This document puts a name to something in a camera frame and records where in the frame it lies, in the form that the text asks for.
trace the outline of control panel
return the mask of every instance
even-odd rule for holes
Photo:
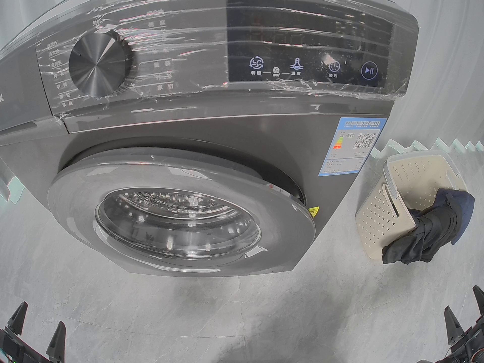
[[[393,25],[355,9],[227,0],[229,81],[384,87]]]
[[[231,88],[403,94],[412,63],[400,49],[405,19],[364,8],[345,0],[122,0],[80,6],[39,34],[36,53],[53,114]]]

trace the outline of display panel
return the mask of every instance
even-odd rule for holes
[[[292,0],[227,0],[229,81],[385,84],[392,24]]]

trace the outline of white plastic basket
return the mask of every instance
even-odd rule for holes
[[[442,150],[390,156],[383,175],[356,213],[366,254],[381,260],[382,249],[415,228],[408,209],[433,205],[439,188],[467,191],[455,163]]]

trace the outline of program selector knob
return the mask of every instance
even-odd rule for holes
[[[69,57],[69,73],[76,87],[89,97],[114,93],[128,76],[132,52],[114,31],[88,33]]]

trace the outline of gray washing machine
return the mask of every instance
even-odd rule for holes
[[[407,89],[388,0],[66,0],[0,57],[0,157],[132,273],[291,270]]]

